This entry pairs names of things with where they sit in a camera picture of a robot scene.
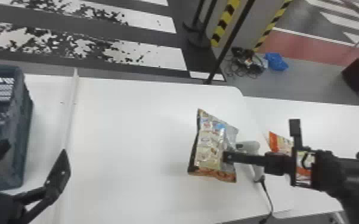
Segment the red floor section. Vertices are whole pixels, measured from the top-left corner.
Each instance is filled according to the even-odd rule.
[[[273,30],[259,52],[277,52],[286,58],[348,66],[359,57],[359,48]]]

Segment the black box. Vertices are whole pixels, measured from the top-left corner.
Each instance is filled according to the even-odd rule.
[[[22,186],[32,108],[20,68],[0,65],[0,139],[11,144],[0,161],[0,191]]]

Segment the snack bag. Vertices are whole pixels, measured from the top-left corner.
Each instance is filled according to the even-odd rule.
[[[193,144],[188,173],[211,176],[221,181],[236,182],[233,164],[223,163],[226,150],[236,150],[238,129],[198,109],[197,135]]]

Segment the robotic arm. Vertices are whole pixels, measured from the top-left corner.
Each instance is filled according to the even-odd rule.
[[[223,162],[244,163],[261,166],[271,175],[290,175],[291,186],[324,191],[336,198],[345,210],[351,224],[359,223],[359,153],[356,159],[338,158],[330,151],[311,150],[303,147],[299,120],[290,120],[290,135],[294,139],[292,156],[266,153],[264,156],[224,152]],[[304,152],[301,161],[310,170],[311,178],[300,181],[296,177],[297,153]]]
[[[0,160],[10,149],[7,140],[0,141]],[[58,156],[44,185],[18,195],[0,193],[0,224],[28,224],[47,207],[51,206],[64,191],[71,176],[65,150]],[[25,206],[38,202],[31,210]]]

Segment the black stand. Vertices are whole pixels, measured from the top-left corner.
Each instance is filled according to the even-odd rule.
[[[8,140],[0,141],[0,160],[10,149],[10,146]],[[55,203],[63,193],[70,177],[70,163],[66,150],[63,150],[42,187],[17,195],[0,192],[0,224],[29,224],[47,207]],[[30,210],[25,208],[35,202],[38,203]]]
[[[227,43],[225,43],[225,45],[221,51],[221,54],[218,57],[216,64],[214,65],[213,70],[211,71],[208,79],[203,81],[203,84],[205,84],[205,85],[212,84],[212,80],[213,80],[214,76],[216,75],[217,70],[220,68],[222,61],[224,60],[225,56],[227,55],[228,50],[231,48],[231,45],[233,44],[235,37],[237,36],[239,30],[241,29],[241,26],[242,26],[243,22],[245,21],[247,15],[249,14],[249,11],[252,8],[254,3],[255,3],[255,0],[248,0],[247,4],[245,5],[245,8],[243,9],[241,15],[239,16],[237,23],[235,24],[233,32],[231,33],[230,37],[228,38]]]
[[[206,18],[203,22],[202,28],[199,30],[198,33],[189,33],[188,34],[188,41],[191,43],[192,46],[195,46],[197,48],[210,48],[211,42],[210,39],[206,37],[206,28],[208,27],[210,18],[212,17],[213,10],[216,7],[217,0],[212,0],[212,3],[210,3],[208,13],[206,14]]]
[[[205,0],[200,0],[199,5],[197,6],[195,16],[193,17],[192,21],[184,21],[182,25],[186,30],[189,32],[198,32],[202,27],[199,25],[199,16],[202,12],[203,5],[205,4]]]

